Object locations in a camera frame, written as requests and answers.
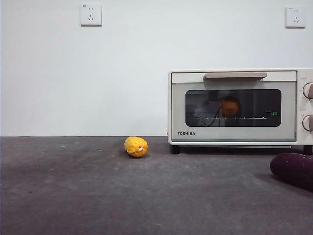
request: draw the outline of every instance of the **yellow fruit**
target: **yellow fruit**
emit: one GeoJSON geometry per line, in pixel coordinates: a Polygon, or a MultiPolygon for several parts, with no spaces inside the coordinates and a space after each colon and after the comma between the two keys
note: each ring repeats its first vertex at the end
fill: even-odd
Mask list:
{"type": "Polygon", "coordinates": [[[124,146],[127,153],[136,158],[141,158],[148,152],[148,143],[140,137],[128,137],[124,146]]]}

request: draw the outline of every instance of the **toshiba logo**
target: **toshiba logo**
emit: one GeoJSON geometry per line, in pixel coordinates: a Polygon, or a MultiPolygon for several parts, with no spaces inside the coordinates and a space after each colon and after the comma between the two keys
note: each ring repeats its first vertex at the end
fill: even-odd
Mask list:
{"type": "Polygon", "coordinates": [[[185,136],[185,135],[194,136],[195,135],[194,132],[177,132],[177,134],[178,135],[183,135],[183,136],[185,136]]]}

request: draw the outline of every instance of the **oven door handle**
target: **oven door handle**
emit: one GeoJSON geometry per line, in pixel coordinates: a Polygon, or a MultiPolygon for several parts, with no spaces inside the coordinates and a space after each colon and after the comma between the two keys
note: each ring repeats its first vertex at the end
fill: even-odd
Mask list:
{"type": "Polygon", "coordinates": [[[203,79],[212,78],[244,78],[244,79],[262,79],[268,74],[266,72],[207,72],[203,79]]]}

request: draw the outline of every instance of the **oven window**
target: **oven window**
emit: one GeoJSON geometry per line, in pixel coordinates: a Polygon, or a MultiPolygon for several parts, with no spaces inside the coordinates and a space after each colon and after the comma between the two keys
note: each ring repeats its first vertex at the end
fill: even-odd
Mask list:
{"type": "Polygon", "coordinates": [[[192,90],[186,93],[190,127],[273,127],[281,123],[278,89],[192,90]]]}

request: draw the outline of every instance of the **oven control knob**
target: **oven control knob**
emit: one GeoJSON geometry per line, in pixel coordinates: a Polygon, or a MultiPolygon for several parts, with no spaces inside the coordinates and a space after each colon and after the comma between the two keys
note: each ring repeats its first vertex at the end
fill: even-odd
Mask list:
{"type": "Polygon", "coordinates": [[[313,99],[313,83],[308,83],[303,88],[303,94],[308,99],[313,99]]]}
{"type": "Polygon", "coordinates": [[[306,116],[302,121],[302,125],[307,131],[313,131],[313,115],[306,116]]]}

